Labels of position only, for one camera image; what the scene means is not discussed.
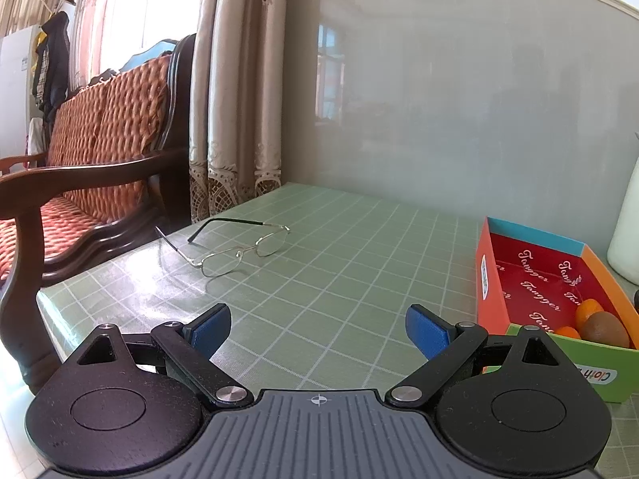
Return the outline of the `small orange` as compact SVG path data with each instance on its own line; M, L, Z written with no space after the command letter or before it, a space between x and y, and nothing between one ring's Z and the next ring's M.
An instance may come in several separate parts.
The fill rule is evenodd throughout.
M560 335L569 338L575 338L575 340L580 340L581 336L579 335L577 329L570 327L569 325L565 325L564 327L558 328L554 330L555 335Z

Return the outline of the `orange tangerine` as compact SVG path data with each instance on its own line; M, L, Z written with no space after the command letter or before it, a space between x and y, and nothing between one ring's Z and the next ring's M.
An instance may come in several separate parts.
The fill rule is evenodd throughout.
M578 331L583 329L587 320L596 313L601 313L603 307L596 299L585 299L575 310L575 326Z

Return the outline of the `brown kiwi fruit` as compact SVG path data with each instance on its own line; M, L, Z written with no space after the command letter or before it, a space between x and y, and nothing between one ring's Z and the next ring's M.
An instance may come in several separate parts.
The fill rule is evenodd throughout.
M589 342L628 348L629 335L622 322L607 311L590 315L581 326L581 337Z

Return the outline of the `colourful cardboard box red inside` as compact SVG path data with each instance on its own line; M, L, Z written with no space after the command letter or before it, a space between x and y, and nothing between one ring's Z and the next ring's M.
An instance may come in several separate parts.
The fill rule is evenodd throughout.
M576 329L575 310L585 299L622 322L628 348L554 334L565 325ZM604 401L622 403L638 391L638 311L581 241L487 218L476 247L476 314L490 334L525 325L550 334Z

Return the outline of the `wooden sofa orange cushions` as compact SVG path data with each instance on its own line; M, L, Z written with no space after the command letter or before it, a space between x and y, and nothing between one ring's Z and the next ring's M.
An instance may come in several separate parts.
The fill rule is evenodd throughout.
M195 38L78 90L45 154L1 162L1 343L31 392L60 367L37 294L191 219Z

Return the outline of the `beige lace curtain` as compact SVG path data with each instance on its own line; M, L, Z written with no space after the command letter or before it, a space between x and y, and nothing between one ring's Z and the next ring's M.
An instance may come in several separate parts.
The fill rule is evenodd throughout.
M201 0L190 97L191 218L282 184L286 0Z

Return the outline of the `white thermos jug grey lid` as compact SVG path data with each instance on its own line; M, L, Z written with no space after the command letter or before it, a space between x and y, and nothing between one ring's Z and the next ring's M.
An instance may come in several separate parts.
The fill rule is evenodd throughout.
M626 280L639 283L639 160L633 168L619 211L607 261Z

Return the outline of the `dark hanging clothes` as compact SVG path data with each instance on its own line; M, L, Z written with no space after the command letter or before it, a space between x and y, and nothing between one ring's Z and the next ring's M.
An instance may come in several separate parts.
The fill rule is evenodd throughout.
M43 114L43 121L50 127L69 88L68 23L65 11L54 13L41 26L44 38L36 47L37 64L32 81L32 96Z

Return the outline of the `white refrigerator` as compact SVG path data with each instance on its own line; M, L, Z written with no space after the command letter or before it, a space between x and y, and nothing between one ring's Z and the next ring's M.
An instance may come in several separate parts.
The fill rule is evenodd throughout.
M40 26L29 26L1 39L0 154L2 158L43 150L43 119L32 95Z

